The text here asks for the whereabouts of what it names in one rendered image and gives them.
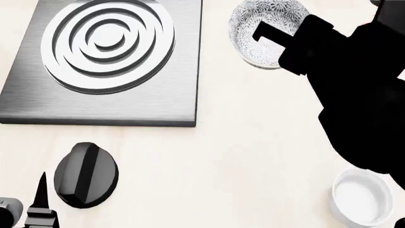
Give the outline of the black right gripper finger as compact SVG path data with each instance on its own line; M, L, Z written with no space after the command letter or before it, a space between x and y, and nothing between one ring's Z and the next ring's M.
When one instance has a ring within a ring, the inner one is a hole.
M283 32L282 30L279 30L264 21L259 22L256 30L252 35L252 38L256 42L258 42L262 37L273 41L274 43L277 43L278 45L281 45L286 49L296 48L294 37L292 35L289 35L286 32Z

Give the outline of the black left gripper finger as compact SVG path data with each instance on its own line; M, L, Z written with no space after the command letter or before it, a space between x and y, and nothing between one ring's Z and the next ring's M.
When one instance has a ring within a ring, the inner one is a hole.
M39 180L34 202L32 203L32 207L49 209L49 202L47 195L47 179L45 172L43 172Z

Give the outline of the white patterned glass bowl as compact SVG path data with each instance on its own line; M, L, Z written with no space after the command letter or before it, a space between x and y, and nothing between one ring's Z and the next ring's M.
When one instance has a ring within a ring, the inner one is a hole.
M243 0L232 12L228 23L231 43L240 56L257 68L280 68L278 59L284 47L264 37L252 35L260 22L294 35L309 11L298 0Z

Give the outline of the grey metal stove plate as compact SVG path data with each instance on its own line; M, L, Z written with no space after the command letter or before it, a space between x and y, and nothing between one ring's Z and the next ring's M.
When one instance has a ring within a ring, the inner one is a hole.
M203 0L37 0L0 123L195 127Z

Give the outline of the white ramekin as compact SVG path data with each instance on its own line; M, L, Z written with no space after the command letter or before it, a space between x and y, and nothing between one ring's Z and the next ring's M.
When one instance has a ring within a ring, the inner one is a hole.
M348 168L336 176L328 203L331 214L346 228L375 228L394 210L394 197L386 180L361 168Z

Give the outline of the black stove knob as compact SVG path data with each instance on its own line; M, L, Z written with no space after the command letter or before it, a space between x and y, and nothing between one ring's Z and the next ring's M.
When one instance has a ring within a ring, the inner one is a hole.
M118 165L110 153L93 142L80 142L58 164L54 189L67 205L92 208L112 195L118 178Z

